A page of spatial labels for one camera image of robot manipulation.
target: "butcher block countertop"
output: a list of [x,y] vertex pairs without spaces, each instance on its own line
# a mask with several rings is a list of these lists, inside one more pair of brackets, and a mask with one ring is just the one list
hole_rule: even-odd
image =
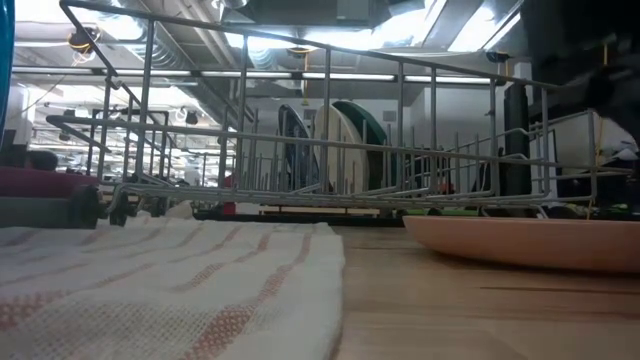
[[640,277],[447,257],[404,229],[333,229],[347,260],[336,360],[640,359]]

